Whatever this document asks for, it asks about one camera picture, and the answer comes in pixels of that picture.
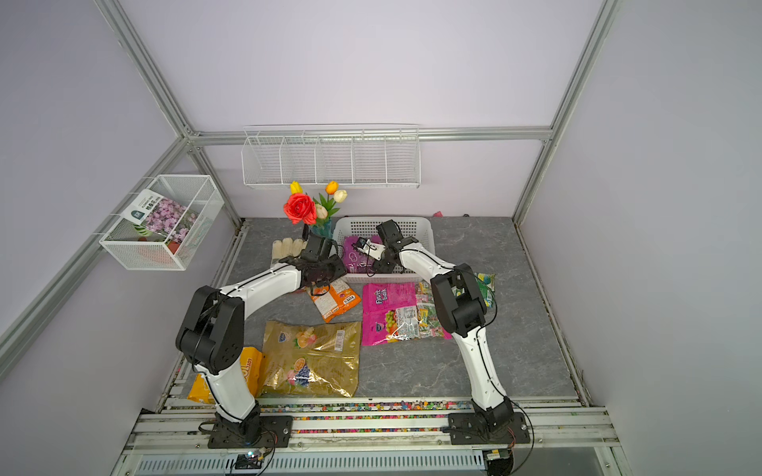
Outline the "purple grape candy bag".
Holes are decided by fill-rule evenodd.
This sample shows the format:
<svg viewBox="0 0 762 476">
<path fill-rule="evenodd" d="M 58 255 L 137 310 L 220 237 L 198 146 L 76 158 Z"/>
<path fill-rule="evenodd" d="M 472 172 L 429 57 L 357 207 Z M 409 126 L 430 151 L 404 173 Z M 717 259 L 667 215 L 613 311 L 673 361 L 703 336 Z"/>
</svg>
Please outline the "purple grape candy bag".
<svg viewBox="0 0 762 476">
<path fill-rule="evenodd" d="M 354 235 L 343 239 L 343 264 L 349 274 L 370 274 L 375 260 L 355 248 L 358 240 Z"/>
</svg>

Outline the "white plastic basket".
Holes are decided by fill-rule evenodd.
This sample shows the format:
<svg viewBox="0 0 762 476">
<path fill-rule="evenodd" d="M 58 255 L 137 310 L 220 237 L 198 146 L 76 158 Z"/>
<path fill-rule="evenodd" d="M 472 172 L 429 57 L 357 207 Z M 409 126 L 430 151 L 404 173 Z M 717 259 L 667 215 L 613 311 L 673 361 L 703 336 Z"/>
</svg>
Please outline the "white plastic basket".
<svg viewBox="0 0 762 476">
<path fill-rule="evenodd" d="M 396 221 L 404 237 L 415 237 L 431 254 L 435 253 L 434 231 L 430 220 L 424 217 L 355 216 L 339 218 L 333 228 L 333 240 L 342 246 L 346 236 L 354 235 L 381 244 L 382 241 L 377 234 L 376 226 L 386 220 Z M 372 271 L 370 274 L 347 273 L 343 279 L 349 285 L 366 285 L 370 283 L 410 283 L 420 281 L 421 278 L 412 272 L 396 268 L 392 274 L 374 274 Z"/>
</svg>

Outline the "yellow orange candy bag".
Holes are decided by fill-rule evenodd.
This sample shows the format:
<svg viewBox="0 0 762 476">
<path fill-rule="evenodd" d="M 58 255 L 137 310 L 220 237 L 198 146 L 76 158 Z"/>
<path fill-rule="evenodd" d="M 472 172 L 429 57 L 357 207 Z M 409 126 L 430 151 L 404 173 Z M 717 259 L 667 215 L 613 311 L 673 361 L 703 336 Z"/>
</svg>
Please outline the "yellow orange candy bag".
<svg viewBox="0 0 762 476">
<path fill-rule="evenodd" d="M 188 399 L 211 405 L 218 403 L 220 397 L 228 400 L 233 396 L 241 397 L 243 391 L 249 393 L 252 398 L 256 397 L 263 359 L 264 355 L 255 347 L 244 347 L 238 363 L 219 375 L 210 375 L 198 368 Z"/>
</svg>

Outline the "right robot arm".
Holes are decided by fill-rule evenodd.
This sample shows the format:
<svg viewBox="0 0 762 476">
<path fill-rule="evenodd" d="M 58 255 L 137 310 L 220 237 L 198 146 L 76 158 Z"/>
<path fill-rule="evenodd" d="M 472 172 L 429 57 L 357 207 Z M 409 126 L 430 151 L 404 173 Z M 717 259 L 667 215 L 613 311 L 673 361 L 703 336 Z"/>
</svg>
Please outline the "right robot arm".
<svg viewBox="0 0 762 476">
<path fill-rule="evenodd" d="M 484 331 L 487 305 L 472 269 L 436 257 L 413 238 L 383 244 L 364 240 L 355 249 L 374 260 L 376 271 L 399 266 L 429 283 L 437 317 L 458 345 L 470 381 L 476 429 L 466 434 L 493 441 L 519 436 L 521 430 L 513 426 L 521 420 L 491 359 Z"/>
</svg>

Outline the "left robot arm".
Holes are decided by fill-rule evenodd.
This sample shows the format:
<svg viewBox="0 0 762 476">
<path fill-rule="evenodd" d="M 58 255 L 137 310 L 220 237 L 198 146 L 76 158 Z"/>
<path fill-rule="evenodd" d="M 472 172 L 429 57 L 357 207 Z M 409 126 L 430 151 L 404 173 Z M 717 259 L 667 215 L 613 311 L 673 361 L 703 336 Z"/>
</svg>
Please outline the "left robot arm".
<svg viewBox="0 0 762 476">
<path fill-rule="evenodd" d="M 261 418 L 261 407 L 240 367 L 245 321 L 284 295 L 304 287 L 327 287 L 346 274 L 337 255 L 315 260 L 287 257 L 237 284 L 194 292 L 176 347 L 204 378 L 216 403 L 216 420 L 208 431 L 210 448 L 288 445 L 293 420 Z"/>
</svg>

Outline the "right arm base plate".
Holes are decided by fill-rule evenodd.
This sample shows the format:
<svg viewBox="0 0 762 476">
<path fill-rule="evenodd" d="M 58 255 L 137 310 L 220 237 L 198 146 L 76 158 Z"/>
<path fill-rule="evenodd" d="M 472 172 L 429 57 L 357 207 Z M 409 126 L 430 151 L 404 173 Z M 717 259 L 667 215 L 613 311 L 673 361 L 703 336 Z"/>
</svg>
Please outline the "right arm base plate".
<svg viewBox="0 0 762 476">
<path fill-rule="evenodd" d="M 449 414 L 441 431 L 450 436 L 453 445 L 497 444 L 514 446 L 530 443 L 532 434 L 525 416 L 515 413 L 506 422 L 488 424 L 476 413 Z"/>
</svg>

